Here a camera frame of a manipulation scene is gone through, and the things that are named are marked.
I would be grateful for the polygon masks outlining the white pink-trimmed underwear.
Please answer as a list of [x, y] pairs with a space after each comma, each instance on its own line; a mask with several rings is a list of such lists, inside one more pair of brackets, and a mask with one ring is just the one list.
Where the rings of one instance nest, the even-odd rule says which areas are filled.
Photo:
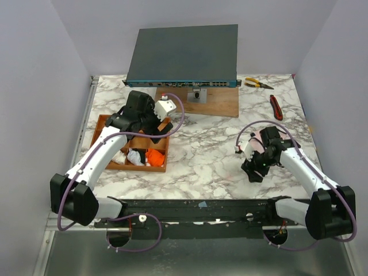
[[124, 165], [125, 161], [126, 161], [126, 154], [122, 151], [118, 151], [113, 157], [112, 157], [112, 162], [119, 164], [119, 165]]

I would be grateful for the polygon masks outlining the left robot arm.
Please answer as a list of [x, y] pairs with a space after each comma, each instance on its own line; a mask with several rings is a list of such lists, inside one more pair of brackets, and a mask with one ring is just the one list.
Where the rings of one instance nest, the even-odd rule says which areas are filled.
[[94, 186], [113, 156], [128, 141], [144, 137], [157, 143], [167, 137], [172, 124], [162, 130], [159, 126], [176, 108], [166, 95], [154, 101], [141, 91], [129, 93], [126, 104], [106, 119], [98, 139], [84, 157], [65, 174], [55, 174], [50, 180], [51, 209], [57, 214], [61, 231], [66, 230], [62, 226], [63, 217], [83, 226], [102, 218], [115, 227], [127, 222], [124, 203], [110, 197], [97, 198]]

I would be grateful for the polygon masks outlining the pink navy-trimmed underwear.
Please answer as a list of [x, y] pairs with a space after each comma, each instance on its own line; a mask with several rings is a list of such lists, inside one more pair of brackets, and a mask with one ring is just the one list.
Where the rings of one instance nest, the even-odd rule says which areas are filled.
[[[280, 134], [283, 140], [290, 139], [289, 135], [279, 128], [278, 128], [278, 133]], [[257, 151], [260, 154], [263, 153], [265, 150], [263, 148], [264, 143], [262, 142], [262, 139], [260, 136], [260, 130], [252, 132], [250, 136], [251, 137], [248, 142], [253, 147], [254, 151]]]

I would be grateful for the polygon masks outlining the brown compartment tray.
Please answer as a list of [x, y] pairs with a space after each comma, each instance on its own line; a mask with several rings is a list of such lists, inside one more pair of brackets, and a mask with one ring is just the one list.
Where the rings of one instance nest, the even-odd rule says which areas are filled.
[[[105, 121], [110, 117], [108, 114], [100, 114], [97, 120], [97, 124], [94, 130], [94, 134], [90, 143], [90, 147], [95, 143], [95, 141], [100, 137], [103, 127], [105, 126]], [[159, 125], [159, 130], [162, 130], [168, 123], [170, 123], [170, 118], [165, 118], [164, 121]], [[158, 143], [154, 143], [149, 138], [137, 137], [127, 142], [126, 145], [120, 149], [120, 152], [124, 153], [125, 156], [128, 154], [128, 150], [138, 149], [140, 151], [147, 152], [149, 149], [155, 149], [160, 152], [164, 156], [164, 162], [161, 167], [156, 166], [135, 166], [128, 159], [125, 160], [124, 164], [118, 164], [114, 161], [110, 161], [110, 163], [106, 166], [106, 170], [118, 170], [118, 171], [147, 171], [147, 172], [156, 172], [156, 173], [165, 173], [167, 166], [167, 157], [168, 157], [168, 146], [169, 146], [169, 137], [162, 138]]]

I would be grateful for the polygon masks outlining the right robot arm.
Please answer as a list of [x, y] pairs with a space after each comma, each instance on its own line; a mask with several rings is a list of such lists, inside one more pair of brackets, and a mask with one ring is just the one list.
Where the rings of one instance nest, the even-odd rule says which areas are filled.
[[264, 212], [269, 224], [292, 220], [305, 226], [315, 240], [333, 238], [350, 242], [356, 237], [353, 189], [326, 176], [283, 125], [272, 122], [245, 143], [237, 139], [235, 149], [245, 157], [241, 168], [251, 183], [261, 183], [270, 167], [280, 165], [299, 181], [309, 196], [307, 204], [284, 196], [270, 199]]

